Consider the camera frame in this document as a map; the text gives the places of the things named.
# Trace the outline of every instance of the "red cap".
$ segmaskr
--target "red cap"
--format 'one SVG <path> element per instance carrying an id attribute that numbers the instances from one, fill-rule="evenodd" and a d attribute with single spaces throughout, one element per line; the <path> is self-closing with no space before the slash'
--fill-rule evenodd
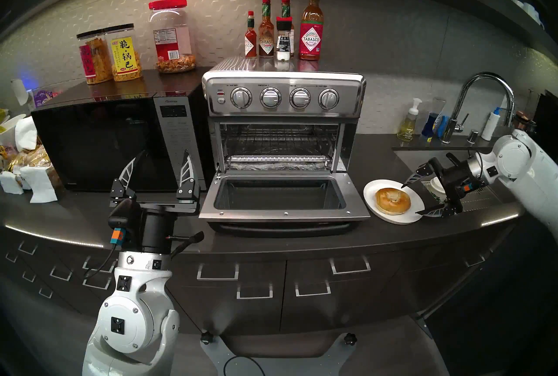
<path id="1" fill-rule="evenodd" d="M 149 2 L 149 9 L 184 8 L 187 4 L 186 0 L 154 0 Z"/>

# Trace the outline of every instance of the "faucet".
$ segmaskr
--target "faucet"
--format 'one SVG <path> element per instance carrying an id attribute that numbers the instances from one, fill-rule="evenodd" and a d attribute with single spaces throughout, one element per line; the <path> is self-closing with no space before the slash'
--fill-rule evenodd
<path id="1" fill-rule="evenodd" d="M 507 112 L 505 115 L 505 125 L 512 126 L 513 111 L 515 110 L 515 100 L 513 98 L 512 89 L 508 86 L 508 83 L 506 83 L 505 80 L 499 75 L 494 74 L 493 72 L 481 72 L 474 75 L 471 78 L 471 80 L 465 83 L 461 88 L 461 93 L 459 94 L 457 103 L 455 103 L 454 111 L 451 114 L 450 121 L 447 123 L 446 129 L 444 130 L 444 135 L 442 136 L 443 143 L 450 143 L 450 137 L 455 131 L 456 127 L 458 126 L 457 117 L 459 115 L 459 112 L 461 111 L 461 106 L 463 105 L 463 101 L 465 101 L 465 95 L 467 95 L 467 91 L 469 90 L 469 88 L 474 82 L 482 79 L 495 80 L 500 84 L 500 86 L 503 87 L 505 92 L 505 97 L 507 98 L 507 106 L 506 106 Z"/>

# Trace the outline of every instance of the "kitchen sink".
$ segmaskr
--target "kitchen sink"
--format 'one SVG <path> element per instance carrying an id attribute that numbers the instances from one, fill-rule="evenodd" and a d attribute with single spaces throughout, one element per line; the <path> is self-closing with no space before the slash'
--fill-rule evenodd
<path id="1" fill-rule="evenodd" d="M 481 152 L 490 152 L 490 148 L 480 149 Z M 459 161 L 463 161 L 469 157 L 466 150 L 395 150 L 395 154 L 405 163 L 409 168 L 409 176 L 414 172 L 418 166 L 426 163 L 431 158 L 436 157 L 440 164 L 444 167 L 451 167 L 453 164 L 446 157 L 447 153 L 451 153 L 457 157 Z M 421 183 L 429 190 L 430 194 L 439 202 L 441 201 L 436 194 L 430 189 L 430 180 L 435 175 L 431 175 L 421 180 Z M 486 209 L 491 206 L 501 205 L 514 201 L 515 198 L 510 191 L 499 180 L 494 182 L 490 187 L 479 188 L 476 191 L 468 193 L 463 199 L 463 211 L 474 211 L 477 209 Z"/>

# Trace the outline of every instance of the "paper plate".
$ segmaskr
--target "paper plate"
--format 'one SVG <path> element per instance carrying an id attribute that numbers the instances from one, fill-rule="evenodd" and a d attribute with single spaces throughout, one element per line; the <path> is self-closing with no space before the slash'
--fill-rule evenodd
<path id="1" fill-rule="evenodd" d="M 388 179 L 376 179 L 375 181 L 370 181 L 364 187 L 364 201 L 371 209 L 371 211 L 387 222 L 393 224 L 410 224 L 418 221 L 422 218 L 422 215 L 416 214 L 417 211 L 422 211 L 424 209 L 424 203 L 420 196 L 411 188 L 405 187 L 401 188 L 403 184 L 397 181 L 390 181 Z M 400 215 L 387 215 L 383 212 L 380 212 L 378 208 L 376 208 L 376 192 L 381 190 L 382 188 L 397 188 L 401 191 L 405 191 L 409 198 L 411 199 L 411 207 L 409 210 Z"/>

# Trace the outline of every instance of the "drawer handle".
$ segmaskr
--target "drawer handle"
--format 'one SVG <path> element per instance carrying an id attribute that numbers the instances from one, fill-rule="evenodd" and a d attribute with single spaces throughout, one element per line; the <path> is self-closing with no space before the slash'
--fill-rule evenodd
<path id="1" fill-rule="evenodd" d="M 200 265 L 197 268 L 196 280 L 204 280 L 204 281 L 237 281 L 238 280 L 238 271 L 239 271 L 238 263 L 236 263 L 234 265 L 234 277 L 229 277 L 229 278 L 206 278 L 206 277 L 202 277 L 201 276 L 201 270 L 203 269 L 203 267 L 204 267 L 204 264 L 200 263 Z"/>
<path id="2" fill-rule="evenodd" d="M 10 262 L 12 262 L 12 263 L 15 263 L 16 260 L 17 260 L 17 254 L 16 254 L 16 256 L 15 256 L 13 259 L 10 259 L 10 252 L 8 251 L 8 252 L 6 253 L 6 259 L 8 259 L 8 260 L 9 260 Z"/>
<path id="3" fill-rule="evenodd" d="M 83 284 L 84 286 L 93 287 L 94 289 L 102 289 L 102 290 L 105 291 L 105 290 L 107 290 L 108 287 L 111 285 L 112 277 L 109 277 L 109 278 L 107 279 L 107 284 L 105 285 L 105 287 L 93 286 L 92 284 L 87 284 L 87 280 L 88 280 L 88 278 L 86 278 L 85 280 L 83 280 L 83 283 L 82 283 L 82 284 Z"/>
<path id="4" fill-rule="evenodd" d="M 23 244 L 25 244 L 25 241 L 21 241 L 20 246 L 17 248 L 17 249 L 18 249 L 19 251 L 21 251 L 22 253 L 29 254 L 29 255 L 33 256 L 33 255 L 35 254 L 35 251 L 37 251 L 37 246 L 36 246 L 36 245 L 35 245 L 35 248 L 33 248 L 33 251 L 32 251 L 32 252 L 25 251 L 24 249 L 22 249 L 22 245 L 23 245 Z"/>
<path id="5" fill-rule="evenodd" d="M 43 293 L 43 288 L 41 287 L 41 288 L 39 289 L 39 295 L 44 296 L 45 298 L 50 299 L 50 298 L 52 298 L 52 296 L 53 296 L 53 292 L 50 291 L 50 293 L 49 293 L 48 295 L 45 295 L 45 294 Z"/>
<path id="6" fill-rule="evenodd" d="M 83 269 L 85 269 L 85 270 L 89 269 L 89 267 L 87 266 L 87 263 L 89 262 L 90 259 L 91 259 L 91 256 L 87 256 L 87 259 L 85 260 L 85 262 L 83 262 L 83 266 L 82 266 Z M 104 272 L 105 274 L 112 274 L 112 272 L 114 271 L 115 266 L 116 266 L 116 260 L 113 260 L 111 268 L 108 271 L 101 269 L 99 272 Z"/>
<path id="7" fill-rule="evenodd" d="M 339 275 L 339 274 L 356 274 L 357 272 L 367 272 L 370 271 L 370 264 L 368 263 L 368 259 L 366 258 L 366 256 L 362 256 L 362 260 L 364 260 L 364 264 L 366 265 L 366 268 L 364 269 L 357 269 L 356 271 L 337 271 L 335 268 L 335 262 L 332 259 L 329 259 L 329 264 L 332 266 L 332 272 L 333 275 Z"/>
<path id="8" fill-rule="evenodd" d="M 236 299 L 268 299 L 268 298 L 273 298 L 273 284 L 269 285 L 269 296 L 242 297 L 240 296 L 240 286 L 236 288 Z"/>
<path id="9" fill-rule="evenodd" d="M 54 270 L 55 269 L 56 269 L 56 265 L 53 266 L 53 270 L 49 274 L 51 277 L 57 278 L 58 280 L 70 281 L 70 277 L 71 277 L 71 274 L 72 274 L 71 271 L 68 274 L 68 276 L 66 278 L 64 278 L 64 277 L 59 277 L 58 275 L 54 275 Z"/>
<path id="10" fill-rule="evenodd" d="M 27 278 L 27 277 L 25 277 L 26 273 L 27 273 L 27 271 L 24 271 L 24 275 L 22 275 L 21 278 L 23 278 L 24 280 L 27 280 L 30 283 L 34 282 L 35 278 L 37 278 L 37 274 L 33 274 L 33 278 Z"/>
<path id="11" fill-rule="evenodd" d="M 323 292 L 323 293 L 308 293 L 306 295 L 303 295 L 302 293 L 299 292 L 299 284 L 295 283 L 295 293 L 297 296 L 317 296 L 317 295 L 331 295 L 332 294 L 332 290 L 329 287 L 329 281 L 325 281 L 325 287 L 327 288 L 327 292 Z"/>
<path id="12" fill-rule="evenodd" d="M 465 265 L 467 266 L 467 268 L 473 267 L 475 265 L 480 265 L 481 263 L 484 263 L 486 261 L 486 259 L 482 254 L 479 254 L 479 256 L 480 256 L 480 261 L 478 261 L 477 263 L 471 263 L 470 265 L 469 262 L 465 261 Z"/>

